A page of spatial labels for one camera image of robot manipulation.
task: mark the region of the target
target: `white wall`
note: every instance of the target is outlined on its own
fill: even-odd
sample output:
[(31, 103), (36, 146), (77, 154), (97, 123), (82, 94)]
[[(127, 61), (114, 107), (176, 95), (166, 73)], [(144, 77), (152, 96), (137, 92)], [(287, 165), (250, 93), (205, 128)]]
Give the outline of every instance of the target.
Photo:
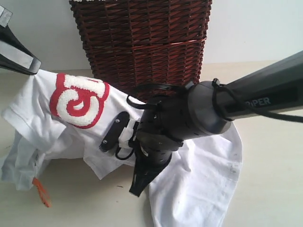
[[(68, 0), (1, 0), (47, 70), (88, 69)], [(204, 63), (279, 60), (303, 50), (302, 0), (214, 0)]]

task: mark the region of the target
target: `orange tag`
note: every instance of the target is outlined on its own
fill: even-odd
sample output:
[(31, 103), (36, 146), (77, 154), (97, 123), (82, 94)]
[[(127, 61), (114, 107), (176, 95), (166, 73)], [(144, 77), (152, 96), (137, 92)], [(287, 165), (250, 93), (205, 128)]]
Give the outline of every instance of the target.
[(44, 189), (41, 182), (37, 178), (34, 177), (32, 183), (33, 183), (34, 186), (37, 187), (38, 193), (39, 193), (39, 196), (40, 196), (40, 199), (41, 199), (42, 203), (46, 207), (51, 207), (52, 206), (51, 197), (49, 196), (47, 190)]

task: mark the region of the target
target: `red logo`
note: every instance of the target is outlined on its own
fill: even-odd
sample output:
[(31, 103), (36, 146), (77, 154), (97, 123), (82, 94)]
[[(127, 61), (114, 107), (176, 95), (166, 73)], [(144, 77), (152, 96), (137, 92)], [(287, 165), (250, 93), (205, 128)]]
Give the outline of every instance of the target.
[(93, 127), (100, 119), (109, 84), (98, 79), (59, 73), (50, 100), (53, 115), (81, 129)]

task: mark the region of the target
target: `brown wicker basket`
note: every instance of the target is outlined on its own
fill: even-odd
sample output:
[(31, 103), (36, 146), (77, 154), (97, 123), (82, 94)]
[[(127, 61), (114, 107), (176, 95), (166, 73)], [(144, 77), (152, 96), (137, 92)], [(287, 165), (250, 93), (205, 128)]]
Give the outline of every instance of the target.
[[(94, 77), (130, 94), (199, 81), (211, 0), (70, 1)], [(138, 94), (146, 101), (156, 91)]]

